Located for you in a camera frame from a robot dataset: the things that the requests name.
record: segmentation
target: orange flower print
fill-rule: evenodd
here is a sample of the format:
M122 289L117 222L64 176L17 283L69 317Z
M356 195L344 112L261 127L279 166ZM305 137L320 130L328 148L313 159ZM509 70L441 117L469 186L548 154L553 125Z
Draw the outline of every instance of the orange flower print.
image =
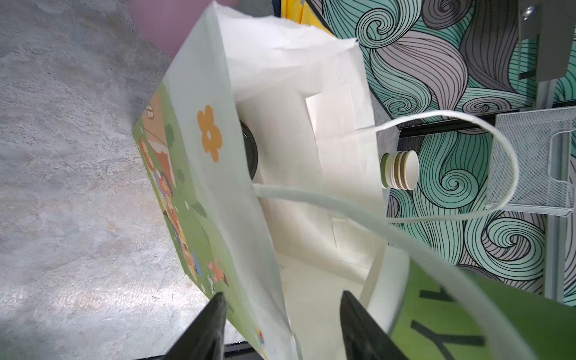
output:
M214 125L214 113L210 105L206 105L204 112L198 112L198 126L202 131L202 145L204 151L212 155L212 160L218 162L218 149L222 147L222 135Z

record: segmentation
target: patterned wall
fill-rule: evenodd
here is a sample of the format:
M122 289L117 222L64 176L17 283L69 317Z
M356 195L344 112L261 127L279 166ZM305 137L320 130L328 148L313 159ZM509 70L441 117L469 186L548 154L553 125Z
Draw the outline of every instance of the patterned wall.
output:
M358 38L370 88L393 118L434 109L481 115L527 107L535 99L534 80L518 80L519 73L535 68L537 46L528 40L518 46L517 0L308 0L308 4L337 37ZM576 99L576 41L571 55L555 101ZM388 216L448 215L483 208L491 144L491 134L471 130L401 139L399 150L419 153L420 181L414 191L392 190ZM571 165L574 181L576 141ZM471 221L398 226L454 265L541 294L545 221L543 215L499 211ZM570 305L576 305L573 222L571 217L564 284L564 300Z

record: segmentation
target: mesh metal basket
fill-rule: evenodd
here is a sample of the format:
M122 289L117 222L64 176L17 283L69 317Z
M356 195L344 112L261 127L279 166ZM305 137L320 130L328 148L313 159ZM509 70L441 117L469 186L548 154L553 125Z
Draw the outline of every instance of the mesh metal basket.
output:
M497 115L496 128L514 147L520 166L518 187L503 210L568 216L574 209L574 187L567 180L576 107ZM494 141L488 208L506 195L511 178L508 156Z

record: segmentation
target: stacked paper cup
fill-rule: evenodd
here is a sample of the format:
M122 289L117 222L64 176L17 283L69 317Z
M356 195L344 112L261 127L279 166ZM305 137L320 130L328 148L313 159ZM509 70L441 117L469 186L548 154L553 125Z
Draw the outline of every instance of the stacked paper cup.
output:
M410 150L382 155L380 174L384 188L414 190L420 175L418 154Z

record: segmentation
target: pink round object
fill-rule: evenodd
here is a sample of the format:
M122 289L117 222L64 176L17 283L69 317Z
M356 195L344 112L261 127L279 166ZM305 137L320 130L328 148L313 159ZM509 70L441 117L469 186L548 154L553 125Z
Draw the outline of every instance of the pink round object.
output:
M145 38L163 52L176 56L210 0L130 0L130 14ZM235 6L238 0L218 0Z

